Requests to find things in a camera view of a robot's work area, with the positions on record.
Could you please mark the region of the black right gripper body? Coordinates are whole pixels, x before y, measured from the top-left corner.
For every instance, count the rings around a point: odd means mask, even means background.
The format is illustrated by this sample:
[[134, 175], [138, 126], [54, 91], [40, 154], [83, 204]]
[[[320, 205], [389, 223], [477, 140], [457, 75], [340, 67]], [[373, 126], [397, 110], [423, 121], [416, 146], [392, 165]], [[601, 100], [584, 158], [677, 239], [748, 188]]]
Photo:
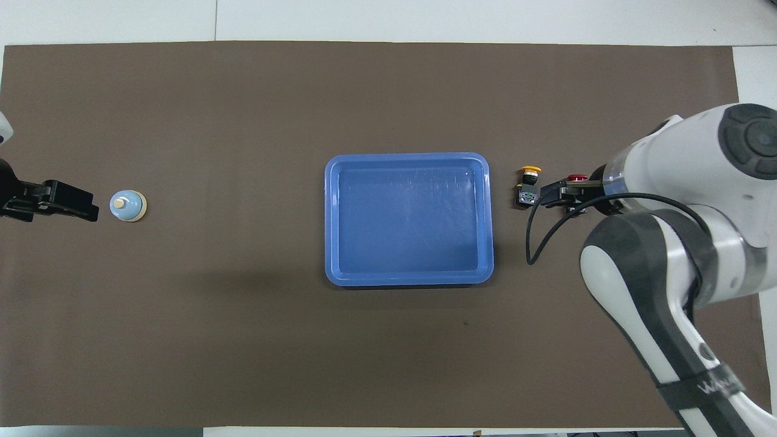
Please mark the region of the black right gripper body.
[[586, 202], [605, 196], [604, 185], [600, 180], [562, 180], [558, 189], [558, 205], [565, 211], [588, 211], [593, 207], [582, 207]]

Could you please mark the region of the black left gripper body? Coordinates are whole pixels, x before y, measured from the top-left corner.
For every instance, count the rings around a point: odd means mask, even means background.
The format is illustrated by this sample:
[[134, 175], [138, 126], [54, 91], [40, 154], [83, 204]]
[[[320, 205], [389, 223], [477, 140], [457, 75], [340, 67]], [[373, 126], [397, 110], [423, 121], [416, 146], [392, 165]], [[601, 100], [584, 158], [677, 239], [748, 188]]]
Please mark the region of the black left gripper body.
[[67, 215], [69, 208], [94, 205], [93, 194], [58, 180], [0, 186], [0, 214]]

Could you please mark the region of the red cap push button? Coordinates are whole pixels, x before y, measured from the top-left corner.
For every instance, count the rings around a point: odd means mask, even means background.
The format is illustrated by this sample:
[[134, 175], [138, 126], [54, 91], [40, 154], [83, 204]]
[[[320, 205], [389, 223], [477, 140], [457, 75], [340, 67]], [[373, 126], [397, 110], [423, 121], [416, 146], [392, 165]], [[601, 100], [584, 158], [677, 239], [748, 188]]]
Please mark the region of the red cap push button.
[[[589, 179], [588, 176], [586, 176], [585, 174], [572, 174], [566, 177], [567, 181], [586, 181], [588, 179]], [[580, 202], [581, 201], [577, 201], [577, 200], [573, 201], [571, 205], [565, 207], [565, 213], [566, 214], [574, 213], [575, 210], [577, 209], [577, 205], [580, 204]]]

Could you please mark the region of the yellow cap push button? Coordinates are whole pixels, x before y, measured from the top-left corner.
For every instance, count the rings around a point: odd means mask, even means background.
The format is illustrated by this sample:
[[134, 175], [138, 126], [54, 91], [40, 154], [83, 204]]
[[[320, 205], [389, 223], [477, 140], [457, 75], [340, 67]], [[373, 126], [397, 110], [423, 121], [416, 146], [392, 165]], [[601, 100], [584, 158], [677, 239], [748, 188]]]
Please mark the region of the yellow cap push button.
[[533, 207], [540, 197], [540, 189], [536, 185], [542, 169], [538, 166], [522, 166], [520, 179], [517, 182], [516, 205]]

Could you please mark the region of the light blue desk bell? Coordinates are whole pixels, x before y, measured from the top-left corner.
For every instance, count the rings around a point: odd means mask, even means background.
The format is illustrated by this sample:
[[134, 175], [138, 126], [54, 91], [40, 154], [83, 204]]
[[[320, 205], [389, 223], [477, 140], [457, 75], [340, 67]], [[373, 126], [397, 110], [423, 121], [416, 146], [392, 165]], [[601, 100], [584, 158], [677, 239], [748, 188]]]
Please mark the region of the light blue desk bell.
[[135, 190], [121, 190], [111, 197], [109, 210], [122, 222], [138, 222], [148, 210], [148, 200]]

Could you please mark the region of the blue plastic tray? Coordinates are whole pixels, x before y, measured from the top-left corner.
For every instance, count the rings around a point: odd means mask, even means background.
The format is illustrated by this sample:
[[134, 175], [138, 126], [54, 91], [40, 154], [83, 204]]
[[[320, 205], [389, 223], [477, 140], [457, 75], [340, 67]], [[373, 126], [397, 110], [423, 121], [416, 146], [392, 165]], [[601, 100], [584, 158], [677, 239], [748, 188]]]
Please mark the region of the blue plastic tray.
[[493, 276], [489, 164], [482, 155], [338, 155], [323, 176], [323, 269], [334, 285], [469, 286]]

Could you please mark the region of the brown table mat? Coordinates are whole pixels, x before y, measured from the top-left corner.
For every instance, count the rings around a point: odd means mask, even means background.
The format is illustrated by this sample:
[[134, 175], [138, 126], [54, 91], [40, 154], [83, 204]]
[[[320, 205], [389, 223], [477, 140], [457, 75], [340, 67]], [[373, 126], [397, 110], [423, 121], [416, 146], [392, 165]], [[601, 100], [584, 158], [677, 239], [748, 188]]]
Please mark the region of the brown table mat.
[[[738, 98], [729, 47], [6, 47], [0, 157], [101, 211], [0, 218], [0, 426], [677, 428], [580, 277], [600, 215], [527, 266], [512, 191]], [[328, 160], [412, 152], [487, 160], [493, 276], [333, 285]], [[121, 190], [143, 219], [114, 217]]]

